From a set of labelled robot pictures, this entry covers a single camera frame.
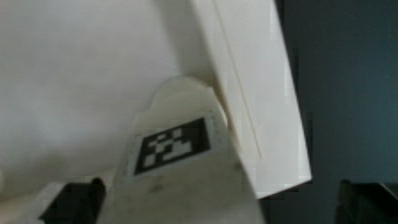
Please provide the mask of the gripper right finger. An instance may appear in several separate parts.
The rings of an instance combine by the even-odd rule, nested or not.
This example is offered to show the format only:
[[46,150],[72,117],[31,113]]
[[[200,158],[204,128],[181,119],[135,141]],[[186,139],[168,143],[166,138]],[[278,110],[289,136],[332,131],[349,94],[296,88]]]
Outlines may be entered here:
[[398,224],[398,183],[339,183],[335,224]]

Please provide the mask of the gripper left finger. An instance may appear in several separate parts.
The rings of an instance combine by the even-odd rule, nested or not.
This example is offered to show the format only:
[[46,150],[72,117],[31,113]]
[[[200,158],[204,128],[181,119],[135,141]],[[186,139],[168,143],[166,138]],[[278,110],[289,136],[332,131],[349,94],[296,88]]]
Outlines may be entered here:
[[106,196],[103,180],[67,183],[39,216],[44,224],[95,224]]

